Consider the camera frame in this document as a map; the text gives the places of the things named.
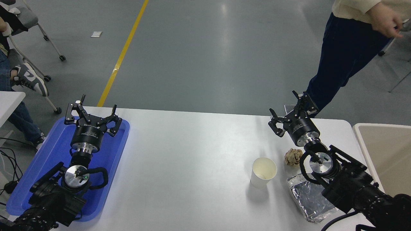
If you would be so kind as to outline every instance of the white table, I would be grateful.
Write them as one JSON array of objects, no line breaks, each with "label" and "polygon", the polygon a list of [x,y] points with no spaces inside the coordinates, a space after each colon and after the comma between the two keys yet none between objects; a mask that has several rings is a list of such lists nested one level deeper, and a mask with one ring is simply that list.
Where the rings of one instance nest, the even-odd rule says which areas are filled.
[{"label": "white table", "polygon": [[24,99],[24,92],[0,91],[0,127]]},{"label": "white table", "polygon": [[[85,109],[101,117],[111,113]],[[319,231],[331,220],[311,224],[292,201],[286,179],[299,170],[283,160],[295,146],[288,135],[272,132],[269,116],[138,109],[117,114],[131,128],[105,207],[95,219],[60,230]],[[365,163],[348,122],[313,121],[324,144]],[[267,188],[256,189],[249,183],[251,165],[261,156],[274,160],[278,173]],[[369,224],[356,215],[329,230],[353,231],[359,223]]]}]

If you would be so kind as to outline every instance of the person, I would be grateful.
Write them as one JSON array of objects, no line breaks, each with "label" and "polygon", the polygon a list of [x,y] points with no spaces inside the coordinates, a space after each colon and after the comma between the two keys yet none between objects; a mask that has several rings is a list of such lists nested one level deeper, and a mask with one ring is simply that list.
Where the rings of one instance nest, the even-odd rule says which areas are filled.
[{"label": "person", "polygon": [[[0,32],[5,32],[8,29],[9,22],[9,26],[15,24],[19,25],[19,22],[16,22],[12,16],[5,15],[4,11],[0,10]],[[10,63],[7,59],[9,46],[7,44],[7,39],[1,34],[0,50],[0,91],[14,91],[12,86],[22,85],[38,92],[42,96],[48,96],[48,89],[44,84],[44,81],[36,75],[35,71],[28,63],[17,65],[13,69],[10,68]],[[25,139],[30,141],[37,150],[40,148],[46,137],[33,122],[24,102],[21,102],[17,106],[8,118],[8,121],[18,130],[23,132]]]},{"label": "person", "polygon": [[411,0],[336,0],[326,25],[317,74],[306,90],[318,111],[365,67],[390,38],[401,38]]}]

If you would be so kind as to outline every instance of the hand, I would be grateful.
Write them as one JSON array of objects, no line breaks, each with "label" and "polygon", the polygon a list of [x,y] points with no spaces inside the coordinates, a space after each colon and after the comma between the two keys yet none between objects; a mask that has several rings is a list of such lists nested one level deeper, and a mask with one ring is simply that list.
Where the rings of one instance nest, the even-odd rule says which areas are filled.
[{"label": "hand", "polygon": [[402,21],[398,14],[391,8],[379,2],[373,6],[367,14],[371,16],[372,29],[385,35],[387,38],[402,38],[399,30],[402,28]]}]

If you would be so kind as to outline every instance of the jeans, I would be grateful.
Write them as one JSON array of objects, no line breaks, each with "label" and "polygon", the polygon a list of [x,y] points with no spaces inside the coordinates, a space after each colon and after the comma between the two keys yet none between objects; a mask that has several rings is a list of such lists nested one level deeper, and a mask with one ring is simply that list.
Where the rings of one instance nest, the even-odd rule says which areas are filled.
[{"label": "jeans", "polygon": [[[7,56],[0,51],[0,91],[14,91],[10,82],[10,63]],[[21,102],[14,112],[7,119],[18,130],[20,130],[26,140],[34,142],[41,136],[40,130],[33,123],[30,114],[23,102]]]},{"label": "jeans", "polygon": [[371,24],[338,18],[331,13],[324,33],[318,72],[307,88],[307,94],[319,108],[318,112],[389,40],[372,30]]}]

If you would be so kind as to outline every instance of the cream sweater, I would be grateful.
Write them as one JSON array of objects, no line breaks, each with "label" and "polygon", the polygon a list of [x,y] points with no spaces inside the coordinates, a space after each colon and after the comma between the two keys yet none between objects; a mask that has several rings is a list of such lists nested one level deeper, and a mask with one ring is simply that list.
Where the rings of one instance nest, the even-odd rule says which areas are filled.
[{"label": "cream sweater", "polygon": [[332,13],[339,18],[371,23],[366,12],[379,2],[397,12],[403,21],[411,18],[411,0],[335,0]]}]

